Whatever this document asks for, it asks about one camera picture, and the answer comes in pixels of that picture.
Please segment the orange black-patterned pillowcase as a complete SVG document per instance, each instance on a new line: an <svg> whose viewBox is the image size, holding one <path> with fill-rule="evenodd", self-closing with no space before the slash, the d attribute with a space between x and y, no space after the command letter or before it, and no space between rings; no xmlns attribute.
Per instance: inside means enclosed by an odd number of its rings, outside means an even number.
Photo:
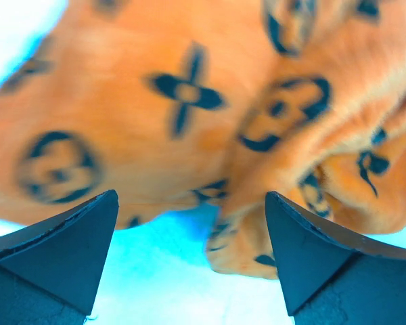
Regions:
<svg viewBox="0 0 406 325"><path fill-rule="evenodd" d="M220 207L213 271L278 277L275 191L406 226L406 1L70 1L0 86L0 219L116 190L116 227Z"/></svg>

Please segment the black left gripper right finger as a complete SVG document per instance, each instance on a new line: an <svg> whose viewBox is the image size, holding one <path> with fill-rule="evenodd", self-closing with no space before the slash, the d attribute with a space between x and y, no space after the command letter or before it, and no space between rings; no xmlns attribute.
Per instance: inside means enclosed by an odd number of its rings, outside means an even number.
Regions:
<svg viewBox="0 0 406 325"><path fill-rule="evenodd" d="M406 324L406 249L315 215L277 192L265 216L295 324Z"/></svg>

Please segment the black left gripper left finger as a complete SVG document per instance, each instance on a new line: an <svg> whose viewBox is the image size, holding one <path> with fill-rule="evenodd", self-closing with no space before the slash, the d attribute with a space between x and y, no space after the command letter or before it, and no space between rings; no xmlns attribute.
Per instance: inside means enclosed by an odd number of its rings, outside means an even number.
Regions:
<svg viewBox="0 0 406 325"><path fill-rule="evenodd" d="M118 214L108 190L0 237L0 324L84 324Z"/></svg>

